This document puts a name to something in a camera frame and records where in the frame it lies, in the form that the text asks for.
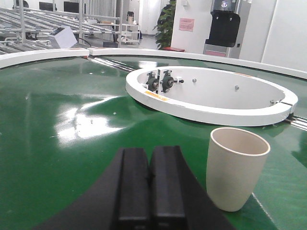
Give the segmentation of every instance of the green surface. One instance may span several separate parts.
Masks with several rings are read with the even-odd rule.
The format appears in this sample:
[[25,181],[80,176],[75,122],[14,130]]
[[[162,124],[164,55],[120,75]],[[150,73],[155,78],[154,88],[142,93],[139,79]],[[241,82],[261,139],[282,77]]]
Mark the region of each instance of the green surface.
[[[307,117],[306,80],[197,60],[108,57],[139,65],[197,66],[260,77],[297,94]],[[0,229],[30,229],[59,212],[99,177],[119,147],[180,145],[205,187],[210,132],[217,125],[167,115],[132,99],[127,73],[83,58],[0,70]],[[260,180],[243,208],[224,214],[238,230],[307,229],[307,132],[285,122],[244,127],[271,145]]]

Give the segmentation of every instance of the paper cup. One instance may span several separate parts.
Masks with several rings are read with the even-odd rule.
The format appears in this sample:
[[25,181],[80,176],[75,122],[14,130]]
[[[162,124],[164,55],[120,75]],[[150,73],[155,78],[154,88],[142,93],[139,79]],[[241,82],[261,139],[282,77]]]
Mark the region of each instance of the paper cup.
[[224,211],[238,211],[253,192],[271,148],[262,137],[239,128],[211,132],[207,193]]

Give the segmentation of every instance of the potted plant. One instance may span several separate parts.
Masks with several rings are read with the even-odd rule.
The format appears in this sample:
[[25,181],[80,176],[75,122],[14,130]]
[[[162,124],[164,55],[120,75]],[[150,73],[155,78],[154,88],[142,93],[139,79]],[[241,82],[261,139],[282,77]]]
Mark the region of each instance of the potted plant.
[[157,25],[154,27],[154,29],[157,28],[158,31],[155,35],[158,49],[171,46],[175,9],[176,1],[171,0],[169,4],[161,10]]

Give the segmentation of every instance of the black water dispenser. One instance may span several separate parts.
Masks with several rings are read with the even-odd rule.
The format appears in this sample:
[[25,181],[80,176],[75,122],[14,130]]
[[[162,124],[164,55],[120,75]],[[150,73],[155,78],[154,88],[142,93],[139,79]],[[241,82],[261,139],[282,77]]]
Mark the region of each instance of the black water dispenser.
[[234,47],[240,26],[239,0],[213,0],[212,23],[206,44]]

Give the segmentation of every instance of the paper notice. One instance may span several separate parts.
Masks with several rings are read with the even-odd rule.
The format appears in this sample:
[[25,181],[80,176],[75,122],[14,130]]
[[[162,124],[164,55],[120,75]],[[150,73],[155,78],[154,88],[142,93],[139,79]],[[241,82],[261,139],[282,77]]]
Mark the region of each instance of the paper notice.
[[194,20],[191,18],[180,18],[179,30],[193,32]]

